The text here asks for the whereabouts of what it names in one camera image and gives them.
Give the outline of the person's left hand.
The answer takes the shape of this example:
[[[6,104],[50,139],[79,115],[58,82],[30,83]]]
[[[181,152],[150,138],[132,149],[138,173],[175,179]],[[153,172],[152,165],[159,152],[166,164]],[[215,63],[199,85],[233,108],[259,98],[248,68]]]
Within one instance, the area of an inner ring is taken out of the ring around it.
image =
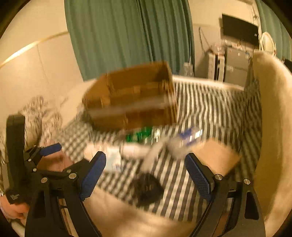
[[[10,204],[6,195],[1,196],[1,211],[8,219],[25,219],[25,213],[29,212],[29,208],[26,203]]]

